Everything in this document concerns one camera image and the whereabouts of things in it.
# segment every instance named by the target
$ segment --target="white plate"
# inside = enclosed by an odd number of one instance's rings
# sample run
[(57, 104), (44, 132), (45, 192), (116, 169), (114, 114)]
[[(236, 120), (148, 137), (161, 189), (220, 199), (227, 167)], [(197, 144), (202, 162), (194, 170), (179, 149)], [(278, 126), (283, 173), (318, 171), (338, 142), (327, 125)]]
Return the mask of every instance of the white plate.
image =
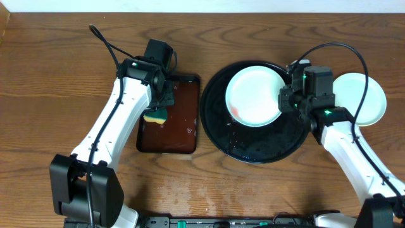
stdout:
[(281, 114), (278, 93), (283, 86), (285, 83), (276, 71), (265, 66), (247, 67), (228, 84), (228, 111), (236, 121), (249, 127), (270, 124)]
[[(354, 116), (365, 90), (366, 77), (362, 73), (347, 73), (333, 82), (333, 93), (336, 95), (335, 106), (345, 107)], [(356, 123), (368, 126), (377, 123), (387, 109), (387, 98), (381, 86), (368, 77), (366, 99), (361, 107)]]

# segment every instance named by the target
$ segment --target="red stain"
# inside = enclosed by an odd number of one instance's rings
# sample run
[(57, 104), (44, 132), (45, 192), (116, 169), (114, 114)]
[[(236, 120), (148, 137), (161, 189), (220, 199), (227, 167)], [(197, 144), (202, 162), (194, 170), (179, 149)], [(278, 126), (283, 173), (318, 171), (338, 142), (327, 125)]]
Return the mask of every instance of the red stain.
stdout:
[(232, 113), (232, 115), (236, 118), (239, 118), (239, 111), (237, 108), (233, 107), (232, 105), (230, 105), (230, 112)]

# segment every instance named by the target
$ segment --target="green sponge scrubber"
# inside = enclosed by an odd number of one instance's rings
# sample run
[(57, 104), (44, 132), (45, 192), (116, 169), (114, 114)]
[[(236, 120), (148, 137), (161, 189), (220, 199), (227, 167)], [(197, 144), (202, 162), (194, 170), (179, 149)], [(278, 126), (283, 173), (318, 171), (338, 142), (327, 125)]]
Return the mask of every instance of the green sponge scrubber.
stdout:
[(150, 123), (163, 124), (167, 120), (167, 110), (165, 108), (157, 111), (145, 112), (144, 120)]

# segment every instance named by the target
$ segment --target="wood grain surface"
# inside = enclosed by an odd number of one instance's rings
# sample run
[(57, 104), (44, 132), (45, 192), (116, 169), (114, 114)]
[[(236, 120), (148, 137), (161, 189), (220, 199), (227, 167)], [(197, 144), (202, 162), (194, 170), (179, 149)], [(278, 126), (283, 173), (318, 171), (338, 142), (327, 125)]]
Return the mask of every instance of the wood grain surface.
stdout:
[(0, 3), (0, 44), (5, 34), (9, 17), (9, 11)]
[[(385, 116), (361, 130), (381, 160), (405, 181), (405, 15), (13, 13), (0, 46), (0, 227), (61, 227), (53, 212), (49, 164), (69, 155), (93, 126), (112, 90), (115, 66), (93, 23), (113, 44), (143, 54), (150, 38), (178, 53), (178, 70), (201, 76), (201, 92), (240, 60), (286, 65), (325, 42), (364, 56), (387, 95)], [(119, 60), (124, 56), (117, 54)], [(348, 50), (309, 56), (335, 75), (362, 72)], [(313, 136), (292, 155), (251, 165), (219, 151), (199, 123), (190, 156), (136, 150), (135, 127), (120, 160), (125, 202), (147, 214), (272, 217), (336, 209), (359, 201), (336, 161)]]

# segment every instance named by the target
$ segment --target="large black plate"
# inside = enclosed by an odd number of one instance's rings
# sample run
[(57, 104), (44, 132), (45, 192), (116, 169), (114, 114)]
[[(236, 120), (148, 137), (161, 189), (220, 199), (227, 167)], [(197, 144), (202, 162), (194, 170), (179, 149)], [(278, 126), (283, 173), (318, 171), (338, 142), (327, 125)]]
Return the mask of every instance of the large black plate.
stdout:
[(286, 84), (291, 83), (287, 72), (273, 63), (242, 61), (227, 66), (204, 89), (200, 108), (202, 126), (214, 145), (236, 160), (249, 163), (279, 161), (298, 149), (309, 130), (296, 113), (282, 113), (274, 122), (262, 127), (247, 127), (232, 118), (225, 104), (227, 85), (237, 72), (251, 66), (271, 68)]

